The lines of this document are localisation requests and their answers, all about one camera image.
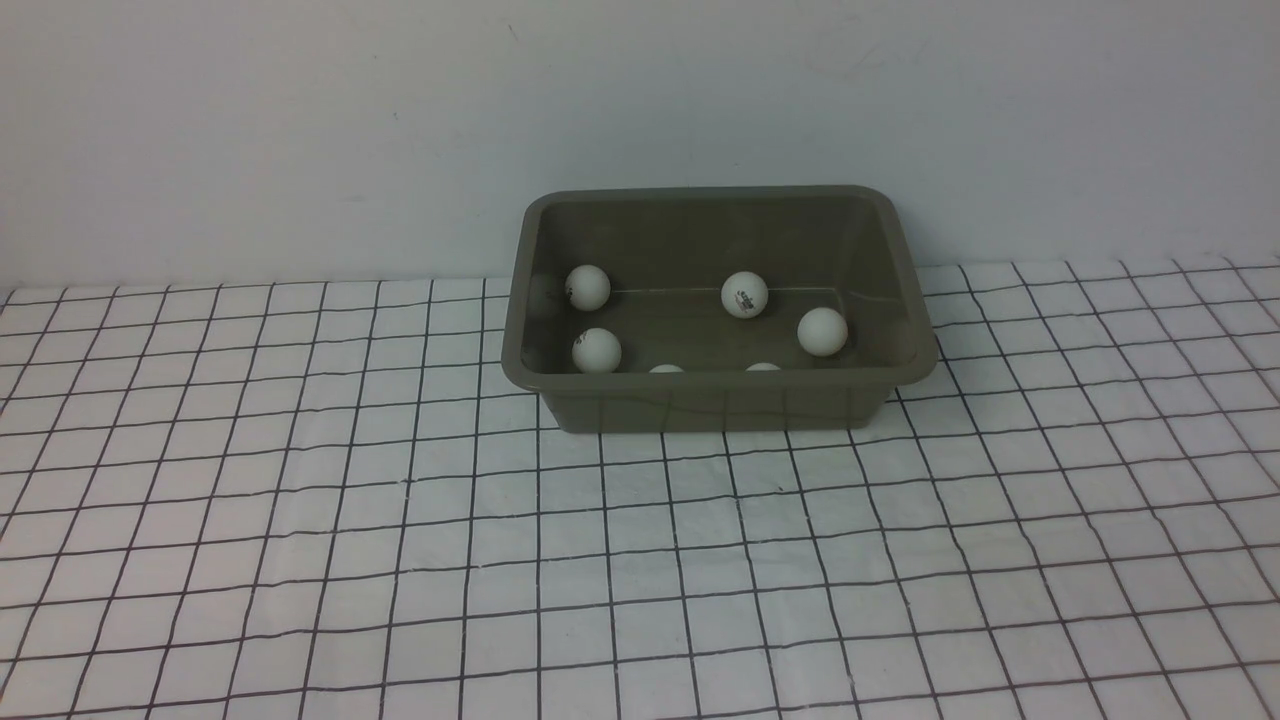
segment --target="white ball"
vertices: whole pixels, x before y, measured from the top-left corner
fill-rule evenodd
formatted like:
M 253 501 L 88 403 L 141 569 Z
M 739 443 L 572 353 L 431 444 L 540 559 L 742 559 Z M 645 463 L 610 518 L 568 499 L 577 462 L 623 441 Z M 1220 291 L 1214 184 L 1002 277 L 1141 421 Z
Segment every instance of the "white ball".
M 769 302 L 769 286 L 755 273 L 733 273 L 721 286 L 721 305 L 735 318 L 754 318 Z
M 609 275 L 595 265 L 579 265 L 564 278 L 564 296 L 579 310 L 599 310 L 609 301 Z
M 815 307 L 800 318 L 796 338 L 809 355 L 826 357 L 840 352 L 845 346 L 845 341 L 849 340 L 849 325 L 845 318 L 831 307 Z
M 612 373 L 622 361 L 622 343 L 604 328 L 591 328 L 573 341 L 573 365 L 584 373 Z

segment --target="table surface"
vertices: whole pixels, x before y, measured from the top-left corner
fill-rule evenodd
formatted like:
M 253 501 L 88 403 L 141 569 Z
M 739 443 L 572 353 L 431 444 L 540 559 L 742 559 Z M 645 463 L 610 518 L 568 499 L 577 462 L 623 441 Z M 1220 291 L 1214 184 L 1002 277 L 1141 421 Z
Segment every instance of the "table surface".
M 1280 260 L 920 281 L 868 428 L 608 437 L 502 279 L 14 291 L 0 716 L 1280 714 Z

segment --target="plastic tray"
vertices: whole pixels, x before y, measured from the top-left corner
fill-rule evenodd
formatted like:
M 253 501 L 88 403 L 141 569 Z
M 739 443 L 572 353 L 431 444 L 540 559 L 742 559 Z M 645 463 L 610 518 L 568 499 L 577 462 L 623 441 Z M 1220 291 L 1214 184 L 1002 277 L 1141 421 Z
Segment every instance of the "plastic tray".
M 608 273 L 613 293 L 572 309 L 564 277 Z M 739 270 L 769 286 L 740 320 L 719 288 Z M 850 341 L 813 357 L 795 329 L 808 310 L 844 314 Z M 586 328 L 612 331 L 622 364 L 579 373 Z M 781 372 L 746 372 L 754 363 Z M 684 373 L 649 373 L 673 363 Z M 847 428 L 895 386 L 924 378 L 937 345 L 892 202 L 856 186 L 558 192 L 525 213 L 502 366 L 575 433 Z

